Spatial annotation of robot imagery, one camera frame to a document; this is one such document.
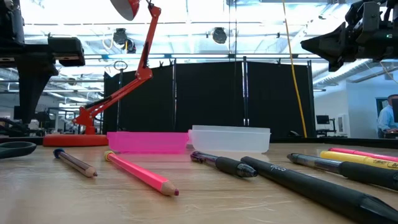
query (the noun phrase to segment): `scissors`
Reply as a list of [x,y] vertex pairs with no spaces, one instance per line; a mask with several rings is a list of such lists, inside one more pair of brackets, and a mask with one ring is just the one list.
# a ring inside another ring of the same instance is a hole
[[0,159],[26,156],[35,149],[36,144],[31,142],[5,142],[0,144]]

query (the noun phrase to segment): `blue shirt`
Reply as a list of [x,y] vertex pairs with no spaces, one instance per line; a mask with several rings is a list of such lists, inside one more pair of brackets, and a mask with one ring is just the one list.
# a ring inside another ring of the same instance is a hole
[[380,111],[379,119],[377,120],[377,127],[382,131],[398,127],[398,123],[394,122],[394,114],[392,113],[391,105],[387,105]]

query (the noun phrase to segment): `black curtain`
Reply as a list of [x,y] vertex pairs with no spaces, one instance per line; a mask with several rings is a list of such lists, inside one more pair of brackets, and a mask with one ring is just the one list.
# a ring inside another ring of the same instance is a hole
[[[124,72],[123,86],[135,79],[134,72]],[[173,67],[152,68],[154,77],[121,100],[119,128],[125,131],[174,131],[174,86]],[[120,74],[111,80],[105,80],[105,94],[107,90],[114,93],[119,89]],[[105,121],[107,131],[116,131],[118,104],[106,110]]]
[[[295,65],[295,76],[308,137],[315,137],[312,79],[307,66]],[[304,135],[291,65],[248,62],[250,127],[270,128],[271,138],[289,131]]]
[[[110,96],[119,89],[119,75],[110,77],[106,72],[104,74],[104,98]],[[116,131],[116,121],[118,117],[118,103],[113,104],[104,110],[103,133]]]
[[242,63],[177,65],[177,132],[193,124],[243,126]]

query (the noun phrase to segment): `table surface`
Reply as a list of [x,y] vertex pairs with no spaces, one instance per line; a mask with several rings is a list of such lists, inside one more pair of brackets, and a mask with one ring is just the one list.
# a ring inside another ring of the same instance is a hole
[[[332,145],[271,144],[265,153],[210,152],[239,160],[251,156],[378,197],[398,209],[398,193],[340,175],[292,164],[286,155],[317,155]],[[349,147],[398,156],[393,149]],[[65,148],[97,168],[86,178],[54,159],[54,148],[0,161],[0,223],[352,223],[345,217],[261,176],[240,179],[179,155],[120,155],[170,179],[180,196],[168,197],[103,159],[108,147]]]

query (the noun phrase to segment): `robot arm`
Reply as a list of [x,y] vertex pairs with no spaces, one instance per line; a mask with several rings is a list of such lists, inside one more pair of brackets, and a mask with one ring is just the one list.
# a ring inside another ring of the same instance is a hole
[[[396,0],[387,0],[384,20],[380,18],[380,4],[386,0],[363,0],[351,5],[345,20],[329,34],[314,37],[301,42],[302,48],[329,61],[329,71],[335,72],[344,62],[354,62],[359,58],[381,61],[386,58],[398,58],[398,28],[394,21],[398,19]],[[393,20],[388,21],[389,13],[394,10]]]

